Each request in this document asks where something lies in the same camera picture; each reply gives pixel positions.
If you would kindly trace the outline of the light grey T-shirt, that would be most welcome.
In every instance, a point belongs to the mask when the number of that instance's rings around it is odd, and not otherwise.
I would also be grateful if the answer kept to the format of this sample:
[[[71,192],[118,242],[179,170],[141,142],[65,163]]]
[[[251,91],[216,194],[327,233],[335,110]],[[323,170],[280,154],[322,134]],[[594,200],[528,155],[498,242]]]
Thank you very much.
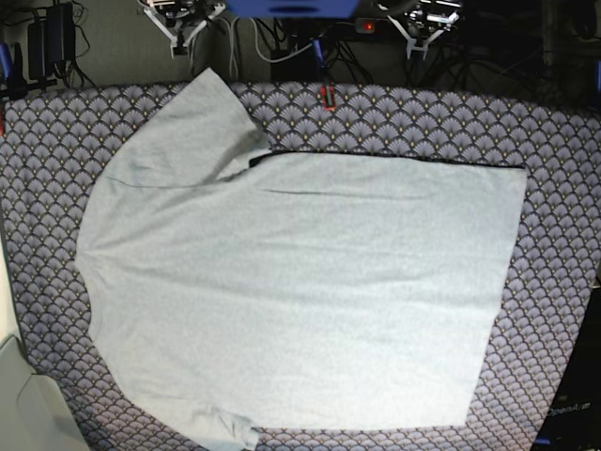
[[[125,397],[210,450],[260,428],[461,427],[520,168],[270,151],[213,71],[95,182],[75,265]]]

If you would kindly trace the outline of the black power strip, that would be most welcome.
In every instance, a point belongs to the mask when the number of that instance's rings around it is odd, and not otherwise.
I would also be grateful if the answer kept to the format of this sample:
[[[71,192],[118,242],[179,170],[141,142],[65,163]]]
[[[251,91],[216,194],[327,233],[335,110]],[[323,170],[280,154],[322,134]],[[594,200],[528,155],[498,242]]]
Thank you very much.
[[[375,35],[399,32],[399,28],[389,18],[359,17],[350,19],[334,19],[332,25],[342,25],[353,29],[360,35]]]

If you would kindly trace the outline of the blue box overhead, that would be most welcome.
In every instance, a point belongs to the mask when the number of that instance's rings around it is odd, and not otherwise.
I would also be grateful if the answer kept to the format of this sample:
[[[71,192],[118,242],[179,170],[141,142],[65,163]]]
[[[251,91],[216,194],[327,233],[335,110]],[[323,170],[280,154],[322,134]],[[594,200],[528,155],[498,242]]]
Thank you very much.
[[[252,18],[348,18],[358,0],[227,0],[240,17]]]

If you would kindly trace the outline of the red table clamp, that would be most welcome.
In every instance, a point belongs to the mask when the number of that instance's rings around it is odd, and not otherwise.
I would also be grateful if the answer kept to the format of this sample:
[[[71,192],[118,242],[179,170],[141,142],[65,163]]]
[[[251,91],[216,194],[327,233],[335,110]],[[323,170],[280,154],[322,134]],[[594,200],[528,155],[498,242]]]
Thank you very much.
[[[325,111],[336,110],[336,92],[333,85],[326,84],[320,87],[319,98]]]

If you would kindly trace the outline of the black power adapter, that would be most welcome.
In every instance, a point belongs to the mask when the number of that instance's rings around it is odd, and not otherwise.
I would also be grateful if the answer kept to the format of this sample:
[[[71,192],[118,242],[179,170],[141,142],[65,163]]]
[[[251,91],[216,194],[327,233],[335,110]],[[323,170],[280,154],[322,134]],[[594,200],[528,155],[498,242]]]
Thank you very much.
[[[316,58],[312,50],[286,61],[270,65],[273,82],[317,82],[320,80]]]

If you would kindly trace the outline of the black box left background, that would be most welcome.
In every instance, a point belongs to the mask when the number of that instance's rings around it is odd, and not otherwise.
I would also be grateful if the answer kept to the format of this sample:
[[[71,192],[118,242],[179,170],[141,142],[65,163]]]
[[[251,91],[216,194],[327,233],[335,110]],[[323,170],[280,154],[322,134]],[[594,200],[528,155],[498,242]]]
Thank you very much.
[[[54,3],[27,26],[29,77],[33,80],[56,76],[65,79],[68,63],[75,59],[73,3]]]

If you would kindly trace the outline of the fan-patterned table cloth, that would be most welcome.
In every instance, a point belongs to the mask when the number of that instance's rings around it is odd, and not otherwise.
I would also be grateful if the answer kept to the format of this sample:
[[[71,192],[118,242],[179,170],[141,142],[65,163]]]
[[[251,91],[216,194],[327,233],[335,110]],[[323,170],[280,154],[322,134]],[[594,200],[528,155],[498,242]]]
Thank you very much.
[[[600,117],[468,93],[316,84],[235,84],[276,149],[521,165],[517,246],[484,369],[462,428],[268,429],[263,450],[527,450],[577,341],[600,263]],[[191,450],[134,407],[87,335],[73,259],[90,189],[177,85],[71,89],[10,101],[1,140],[1,217],[25,357],[54,380],[94,450]]]

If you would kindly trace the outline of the white plastic bin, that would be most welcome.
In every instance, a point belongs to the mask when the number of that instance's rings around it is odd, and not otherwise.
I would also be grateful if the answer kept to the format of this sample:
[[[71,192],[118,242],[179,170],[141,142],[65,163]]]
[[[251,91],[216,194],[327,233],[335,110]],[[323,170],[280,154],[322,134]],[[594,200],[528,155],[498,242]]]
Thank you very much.
[[[25,361],[15,336],[1,346],[1,448],[88,448],[57,383]]]

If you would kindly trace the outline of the black OpenArm box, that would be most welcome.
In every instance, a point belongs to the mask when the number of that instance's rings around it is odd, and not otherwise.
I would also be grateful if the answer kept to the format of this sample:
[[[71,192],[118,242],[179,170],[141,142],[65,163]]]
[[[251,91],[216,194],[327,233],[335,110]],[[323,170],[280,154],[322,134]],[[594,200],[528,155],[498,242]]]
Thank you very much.
[[[576,345],[533,450],[600,448],[600,289],[593,290]]]

